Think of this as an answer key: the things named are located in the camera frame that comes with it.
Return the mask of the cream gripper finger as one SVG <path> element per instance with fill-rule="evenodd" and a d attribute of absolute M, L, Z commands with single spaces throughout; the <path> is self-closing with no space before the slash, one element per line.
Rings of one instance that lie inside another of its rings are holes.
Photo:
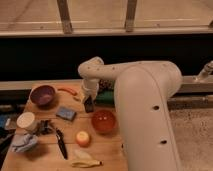
<path fill-rule="evenodd" d="M 87 99 L 87 95 L 82 91 L 79 92 L 79 97 L 80 97 L 81 102 L 85 102 Z"/>
<path fill-rule="evenodd" d="M 98 96 L 98 92 L 93 92 L 92 93 L 92 100 L 95 101 L 97 96 Z"/>

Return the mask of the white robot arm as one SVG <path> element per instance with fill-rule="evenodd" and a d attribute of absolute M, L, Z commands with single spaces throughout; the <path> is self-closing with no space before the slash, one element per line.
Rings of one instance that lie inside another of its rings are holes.
<path fill-rule="evenodd" d="M 170 61 L 106 65 L 93 57 L 78 67 L 86 96 L 98 81 L 113 80 L 114 104 L 128 171 L 182 171 L 167 101 L 181 87 L 180 69 Z"/>

